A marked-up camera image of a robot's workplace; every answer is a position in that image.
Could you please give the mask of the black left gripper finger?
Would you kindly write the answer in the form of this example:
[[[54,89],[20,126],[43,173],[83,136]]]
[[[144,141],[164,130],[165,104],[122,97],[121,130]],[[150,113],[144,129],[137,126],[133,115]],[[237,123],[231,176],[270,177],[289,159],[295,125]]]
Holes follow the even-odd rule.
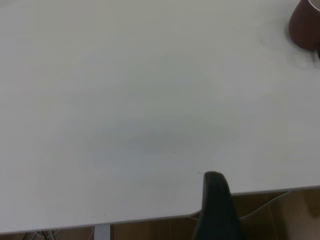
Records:
[[[245,240],[229,185],[223,174],[204,174],[200,216],[194,240]]]

